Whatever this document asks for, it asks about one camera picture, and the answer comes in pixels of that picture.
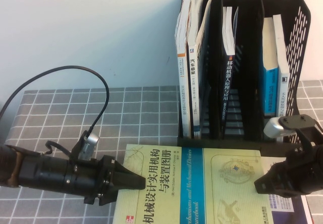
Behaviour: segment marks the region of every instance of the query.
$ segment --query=white wall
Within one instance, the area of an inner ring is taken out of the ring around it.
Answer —
[[[323,1],[305,1],[312,21],[302,79],[323,79],[316,53],[323,44]],[[179,9],[180,0],[0,0],[0,105],[24,81],[63,65],[90,67],[110,87],[178,84],[174,27]],[[101,84],[69,71],[29,88],[71,87]]]

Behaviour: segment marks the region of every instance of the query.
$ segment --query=blue book spine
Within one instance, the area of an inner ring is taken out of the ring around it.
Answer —
[[[275,116],[278,83],[278,68],[263,68],[263,112],[265,116]]]

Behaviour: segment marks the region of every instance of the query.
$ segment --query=yellow book cover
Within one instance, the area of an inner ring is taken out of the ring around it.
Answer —
[[[113,224],[273,224],[255,150],[127,145],[124,166],[145,190],[119,191]]]

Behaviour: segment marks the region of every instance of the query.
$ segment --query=gray grid mat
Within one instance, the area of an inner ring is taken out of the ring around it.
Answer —
[[[323,125],[323,81],[300,82],[298,108]],[[104,90],[26,91],[7,143],[43,152],[47,140],[72,149],[104,102]],[[111,89],[108,108],[95,132],[101,136],[95,156],[123,162],[127,143],[176,145],[178,88]],[[65,157],[55,151],[55,156]],[[323,223],[323,191],[307,196],[315,224]],[[28,188],[0,187],[0,224],[111,224],[115,204],[84,205],[83,198]]]

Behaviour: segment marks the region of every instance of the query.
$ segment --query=robotic arm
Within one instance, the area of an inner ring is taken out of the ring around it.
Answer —
[[[105,104],[88,131],[84,131],[72,151],[47,141],[47,152],[38,153],[17,146],[0,144],[0,186],[30,187],[66,194],[84,196],[85,204],[93,204],[99,198],[99,205],[117,200],[121,189],[145,188],[145,178],[124,168],[112,156],[101,160],[91,158],[99,141],[92,130],[104,113],[109,101],[109,88],[104,78],[97,72],[81,66],[64,66],[41,73],[22,84],[7,100],[0,111],[0,119],[17,93],[29,83],[47,74],[64,70],[79,69],[96,75],[106,89]],[[47,156],[52,147],[62,151],[68,159]]]
[[[285,198],[307,195],[323,189],[323,132],[319,123],[307,115],[271,118],[264,133],[272,138],[297,133],[302,147],[286,153],[284,162],[254,182],[259,194]]]

